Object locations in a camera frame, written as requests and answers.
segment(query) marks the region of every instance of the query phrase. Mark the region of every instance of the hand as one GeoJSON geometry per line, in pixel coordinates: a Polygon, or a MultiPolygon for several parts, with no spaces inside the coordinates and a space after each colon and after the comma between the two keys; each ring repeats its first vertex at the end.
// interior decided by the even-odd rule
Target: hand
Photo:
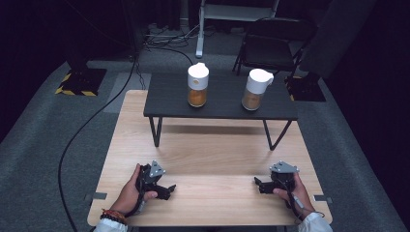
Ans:
{"type": "MultiPolygon", "coordinates": [[[[293,179],[295,180],[295,189],[292,193],[299,198],[299,200],[304,205],[304,209],[302,210],[299,205],[295,202],[295,208],[301,214],[302,219],[305,219],[311,212],[314,212],[314,208],[311,205],[310,199],[308,198],[308,192],[305,188],[305,185],[302,183],[301,178],[299,177],[299,173],[295,172],[293,174],[293,179]]],[[[289,202],[289,196],[286,190],[275,188],[274,194],[278,195],[283,200],[289,202]]]]}
{"type": "MultiPolygon", "coordinates": [[[[135,207],[136,201],[138,200],[139,192],[135,187],[136,179],[138,178],[139,170],[141,166],[136,165],[135,170],[129,181],[124,185],[121,190],[118,199],[112,204],[110,210],[117,211],[123,215],[126,215],[135,207]]],[[[155,191],[148,191],[144,194],[144,200],[156,198],[158,194],[155,191]]]]}

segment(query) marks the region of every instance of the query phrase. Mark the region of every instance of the white lid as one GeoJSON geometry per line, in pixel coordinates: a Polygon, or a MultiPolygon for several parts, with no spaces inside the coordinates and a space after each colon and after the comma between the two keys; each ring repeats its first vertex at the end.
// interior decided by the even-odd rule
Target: white lid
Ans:
{"type": "Polygon", "coordinates": [[[247,89],[254,94],[265,93],[266,87],[272,84],[274,75],[260,69],[251,70],[248,76],[247,89]]]}
{"type": "Polygon", "coordinates": [[[188,85],[194,90],[203,90],[208,86],[209,70],[204,63],[198,62],[188,69],[188,85]]]}

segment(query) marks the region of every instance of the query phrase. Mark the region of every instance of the bracelet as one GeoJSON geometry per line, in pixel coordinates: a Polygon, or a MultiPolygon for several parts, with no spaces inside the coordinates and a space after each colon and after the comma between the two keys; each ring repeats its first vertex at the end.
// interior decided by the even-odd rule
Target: bracelet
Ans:
{"type": "Polygon", "coordinates": [[[102,209],[102,215],[100,218],[108,218],[127,225],[127,220],[124,215],[116,211],[102,209]]]}

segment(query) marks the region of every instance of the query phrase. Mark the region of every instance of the black tabletop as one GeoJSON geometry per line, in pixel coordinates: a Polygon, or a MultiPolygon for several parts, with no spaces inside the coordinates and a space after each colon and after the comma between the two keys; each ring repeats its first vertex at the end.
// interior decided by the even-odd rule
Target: black tabletop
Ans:
{"type": "Polygon", "coordinates": [[[243,76],[221,76],[210,73],[208,96],[201,107],[188,103],[188,74],[153,73],[144,108],[145,117],[220,118],[250,120],[298,119],[294,102],[284,83],[269,85],[257,110],[241,104],[247,85],[243,76]]]}

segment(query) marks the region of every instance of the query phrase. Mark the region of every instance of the sleeve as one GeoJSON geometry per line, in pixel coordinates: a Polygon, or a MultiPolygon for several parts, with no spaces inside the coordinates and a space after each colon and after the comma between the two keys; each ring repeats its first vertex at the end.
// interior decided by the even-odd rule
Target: sleeve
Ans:
{"type": "Polygon", "coordinates": [[[95,232],[127,232],[128,226],[117,221],[103,218],[97,224],[95,232]]]}
{"type": "Polygon", "coordinates": [[[317,213],[309,214],[304,221],[298,226],[299,232],[332,232],[333,229],[329,225],[328,221],[322,218],[317,213]]]}

